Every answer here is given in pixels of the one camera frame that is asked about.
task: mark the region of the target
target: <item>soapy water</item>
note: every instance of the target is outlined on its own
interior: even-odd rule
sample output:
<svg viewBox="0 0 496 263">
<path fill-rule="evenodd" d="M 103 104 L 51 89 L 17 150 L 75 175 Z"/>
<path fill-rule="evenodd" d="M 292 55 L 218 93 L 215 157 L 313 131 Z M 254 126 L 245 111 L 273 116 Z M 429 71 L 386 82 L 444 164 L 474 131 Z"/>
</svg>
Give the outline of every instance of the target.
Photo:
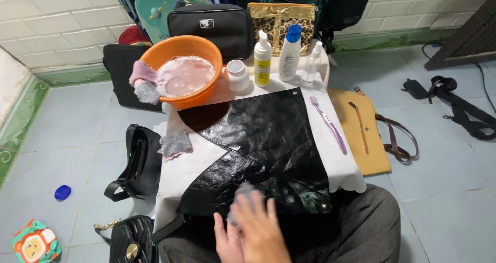
<svg viewBox="0 0 496 263">
<path fill-rule="evenodd" d="M 172 57 L 157 71 L 157 90 L 166 97 L 185 96 L 203 88 L 215 75 L 212 64 L 197 56 Z"/>
</svg>

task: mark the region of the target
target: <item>yellow label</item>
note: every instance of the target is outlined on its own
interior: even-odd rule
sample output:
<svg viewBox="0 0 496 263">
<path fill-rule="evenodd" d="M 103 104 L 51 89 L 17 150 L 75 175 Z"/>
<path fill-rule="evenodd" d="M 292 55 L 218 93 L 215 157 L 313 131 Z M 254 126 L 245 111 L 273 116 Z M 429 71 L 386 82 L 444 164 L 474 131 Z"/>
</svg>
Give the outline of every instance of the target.
<svg viewBox="0 0 496 263">
<path fill-rule="evenodd" d="M 255 59 L 255 83 L 267 85 L 270 78 L 270 60 Z"/>
</svg>

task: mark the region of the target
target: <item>pink towel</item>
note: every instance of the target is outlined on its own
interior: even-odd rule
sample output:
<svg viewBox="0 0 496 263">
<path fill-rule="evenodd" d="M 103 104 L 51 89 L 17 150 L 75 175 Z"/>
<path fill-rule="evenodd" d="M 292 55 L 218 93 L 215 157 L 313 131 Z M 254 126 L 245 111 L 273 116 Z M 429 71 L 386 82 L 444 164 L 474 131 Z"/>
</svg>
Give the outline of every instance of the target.
<svg viewBox="0 0 496 263">
<path fill-rule="evenodd" d="M 129 78 L 129 84 L 134 87 L 134 82 L 137 79 L 147 80 L 155 83 L 155 80 L 157 79 L 157 71 L 143 61 L 137 60 L 134 62 L 133 73 Z"/>
</svg>

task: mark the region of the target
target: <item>white foam pump bottle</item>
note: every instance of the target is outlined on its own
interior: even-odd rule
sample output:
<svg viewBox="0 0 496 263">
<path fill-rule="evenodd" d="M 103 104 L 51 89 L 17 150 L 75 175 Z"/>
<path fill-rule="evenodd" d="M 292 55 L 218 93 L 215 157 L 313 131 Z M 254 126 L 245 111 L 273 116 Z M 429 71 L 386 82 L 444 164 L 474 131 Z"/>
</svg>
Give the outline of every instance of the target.
<svg viewBox="0 0 496 263">
<path fill-rule="evenodd" d="M 286 39 L 282 44 L 281 58 L 279 59 L 279 79 L 287 82 L 293 80 L 296 68 L 300 61 L 301 26 L 292 25 L 288 28 Z"/>
<path fill-rule="evenodd" d="M 315 79 L 317 70 L 320 65 L 320 53 L 322 52 L 322 42 L 317 42 L 313 48 L 312 54 L 307 58 L 305 67 L 303 68 L 303 74 L 301 75 L 300 84 L 304 87 L 310 87 Z"/>
<path fill-rule="evenodd" d="M 272 58 L 272 46 L 267 41 L 267 34 L 258 31 L 260 41 L 255 45 L 255 84 L 265 87 L 270 79 L 270 59 Z"/>
</svg>

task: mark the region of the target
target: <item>blue cap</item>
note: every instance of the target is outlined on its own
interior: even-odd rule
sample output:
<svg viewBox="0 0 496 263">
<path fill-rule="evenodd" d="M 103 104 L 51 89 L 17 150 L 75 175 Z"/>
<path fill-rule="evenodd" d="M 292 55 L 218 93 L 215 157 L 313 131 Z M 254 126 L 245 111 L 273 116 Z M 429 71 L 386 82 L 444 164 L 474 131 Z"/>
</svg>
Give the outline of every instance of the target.
<svg viewBox="0 0 496 263">
<path fill-rule="evenodd" d="M 300 25 L 292 25 L 288 28 L 288 34 L 286 34 L 286 40 L 294 43 L 298 41 L 301 37 L 301 26 Z"/>
<path fill-rule="evenodd" d="M 55 190 L 55 194 L 53 195 L 55 199 L 59 201 L 64 201 L 71 195 L 71 187 L 68 185 L 61 185 L 57 190 Z"/>
</svg>

